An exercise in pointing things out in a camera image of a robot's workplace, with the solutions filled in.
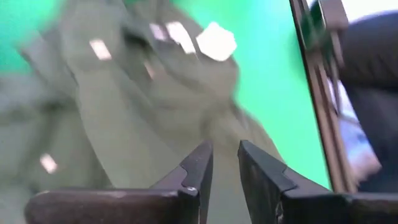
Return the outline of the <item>green table mat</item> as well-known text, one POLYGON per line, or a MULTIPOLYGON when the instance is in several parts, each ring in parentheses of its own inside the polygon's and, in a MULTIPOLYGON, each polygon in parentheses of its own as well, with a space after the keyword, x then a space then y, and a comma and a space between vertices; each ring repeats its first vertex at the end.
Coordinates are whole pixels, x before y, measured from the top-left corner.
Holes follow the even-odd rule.
MULTIPOLYGON (((330 188, 289 0, 172 0, 199 24, 230 30, 241 69, 236 99, 265 127, 288 165, 330 188)), ((0 70, 27 70, 16 52, 61 0, 0 0, 0 70)))

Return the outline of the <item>black table frame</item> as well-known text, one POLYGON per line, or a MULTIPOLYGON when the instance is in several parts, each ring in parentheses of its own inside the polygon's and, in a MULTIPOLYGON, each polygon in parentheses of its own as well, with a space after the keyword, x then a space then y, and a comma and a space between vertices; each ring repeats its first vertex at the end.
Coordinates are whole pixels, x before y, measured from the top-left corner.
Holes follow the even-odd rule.
POLYGON ((289 0, 332 189, 357 191, 340 133, 340 34, 349 22, 341 0, 289 0))

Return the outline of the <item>dark green garment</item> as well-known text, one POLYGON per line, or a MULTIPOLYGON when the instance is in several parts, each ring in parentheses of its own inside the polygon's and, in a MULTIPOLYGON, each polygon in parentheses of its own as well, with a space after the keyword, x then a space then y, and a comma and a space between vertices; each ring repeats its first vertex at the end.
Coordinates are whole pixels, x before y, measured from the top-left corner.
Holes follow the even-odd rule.
POLYGON ((29 37, 28 69, 0 70, 0 224, 58 189, 148 189, 198 145, 213 146, 206 224, 252 224, 239 170, 248 140, 274 157, 263 127, 234 100, 228 38, 168 0, 65 0, 29 37))

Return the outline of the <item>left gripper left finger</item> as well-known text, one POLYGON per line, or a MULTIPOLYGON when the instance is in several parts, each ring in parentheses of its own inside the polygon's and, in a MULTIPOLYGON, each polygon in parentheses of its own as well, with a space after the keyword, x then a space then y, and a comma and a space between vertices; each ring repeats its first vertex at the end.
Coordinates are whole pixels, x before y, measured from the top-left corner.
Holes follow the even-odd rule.
POLYGON ((148 189, 58 189, 24 209, 27 224, 206 224, 213 146, 198 145, 148 189))

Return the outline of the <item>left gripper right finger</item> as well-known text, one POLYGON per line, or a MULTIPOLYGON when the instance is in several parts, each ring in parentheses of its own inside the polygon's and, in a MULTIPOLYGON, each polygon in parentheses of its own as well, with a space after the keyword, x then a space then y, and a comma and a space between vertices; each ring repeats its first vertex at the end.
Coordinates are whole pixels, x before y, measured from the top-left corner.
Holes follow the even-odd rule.
POLYGON ((398 194, 332 192, 247 140, 238 157, 252 224, 398 224, 398 194))

